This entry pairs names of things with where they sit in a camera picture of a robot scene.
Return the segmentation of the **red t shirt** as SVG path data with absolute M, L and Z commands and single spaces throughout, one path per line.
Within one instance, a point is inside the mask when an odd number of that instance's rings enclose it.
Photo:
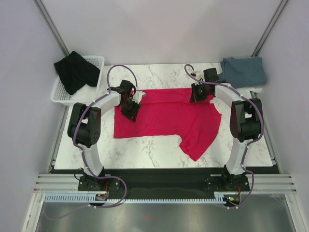
M 213 96 L 190 103 L 190 88 L 146 89 L 136 122 L 114 109 L 115 139 L 178 135 L 180 149 L 197 161 L 215 140 L 222 115 Z

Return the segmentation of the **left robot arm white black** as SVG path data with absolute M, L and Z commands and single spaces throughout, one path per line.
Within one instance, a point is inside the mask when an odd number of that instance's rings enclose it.
M 109 110 L 120 107 L 125 118 L 136 122 L 145 93 L 138 90 L 130 81 L 123 80 L 118 87 L 110 87 L 89 105 L 75 103 L 67 130 L 73 145 L 82 154 L 84 173 L 91 176 L 89 185 L 101 190 L 106 185 L 103 165 L 99 159 L 97 142 L 101 134 L 101 117 Z

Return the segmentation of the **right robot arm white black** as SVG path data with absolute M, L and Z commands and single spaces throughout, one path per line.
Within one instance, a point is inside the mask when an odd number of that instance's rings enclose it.
M 233 145 L 228 162 L 225 165 L 227 175 L 221 178 L 222 187 L 233 190 L 246 170 L 246 155 L 251 144 L 259 141 L 264 134 L 263 110 L 258 98 L 248 99 L 229 83 L 221 81 L 215 68 L 204 72 L 204 79 L 197 79 L 192 65 L 186 64 L 185 73 L 195 82 L 191 85 L 190 102 L 201 102 L 212 95 L 230 107 L 230 132 Z

